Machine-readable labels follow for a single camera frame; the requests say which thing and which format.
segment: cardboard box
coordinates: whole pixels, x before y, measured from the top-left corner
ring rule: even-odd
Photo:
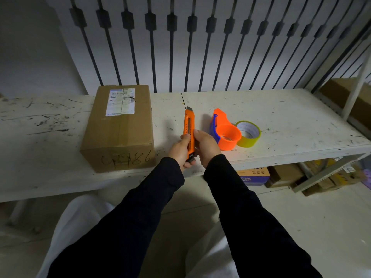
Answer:
[[[97,173],[155,166],[148,86],[100,86],[80,152]]]
[[[271,177],[265,184],[267,188],[290,186],[305,176],[296,164],[272,166],[268,171]]]
[[[319,91],[343,109],[355,80],[355,77],[330,79]],[[350,116],[371,130],[371,86],[369,84],[363,84]]]
[[[267,167],[238,170],[237,173],[246,185],[263,185],[269,179],[269,171]]]
[[[328,160],[327,167],[333,165],[340,158],[331,158]],[[321,160],[305,162],[305,164],[313,170],[314,173],[318,172]],[[312,187],[303,191],[305,196],[310,196],[316,193],[323,193],[327,191],[337,190],[346,185],[356,184],[366,179],[361,167],[357,163],[348,165],[341,171],[333,174],[331,177],[324,179],[323,181],[315,184]]]

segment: white table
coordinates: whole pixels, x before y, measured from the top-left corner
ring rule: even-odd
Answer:
[[[236,170],[345,156],[295,190],[302,191],[371,154],[371,142],[303,89],[151,94],[157,162],[183,133],[185,106],[199,129],[215,108],[230,122],[258,125],[252,148],[224,152]],[[79,152],[93,96],[14,98],[0,102],[0,202],[140,182],[149,169],[95,173]],[[185,176],[202,175],[199,160]]]

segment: tape roll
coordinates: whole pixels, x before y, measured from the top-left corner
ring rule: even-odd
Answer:
[[[252,147],[260,138],[261,131],[258,126],[249,121],[239,121],[235,125],[241,131],[242,137],[237,142],[238,146],[248,148]]]

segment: person's left hand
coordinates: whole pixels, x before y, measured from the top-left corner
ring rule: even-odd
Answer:
[[[188,159],[188,143],[191,140],[191,135],[188,133],[186,135],[180,136],[181,140],[177,143],[174,143],[171,147],[168,157],[173,158],[175,161],[178,162],[179,167],[182,171],[186,168],[190,168],[192,165],[196,163],[195,160],[192,160],[191,163],[186,162]]]

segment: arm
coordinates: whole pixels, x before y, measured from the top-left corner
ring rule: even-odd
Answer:
[[[311,265],[311,257],[262,207],[257,195],[247,188],[220,150],[216,150],[215,140],[206,139],[204,134],[195,132],[201,161],[206,167],[204,179],[219,207],[220,223],[239,276],[259,273],[259,276],[321,277]],[[272,258],[269,265],[267,256]]]
[[[50,266],[48,277],[137,277],[161,211],[184,183],[187,136],[148,177]]]

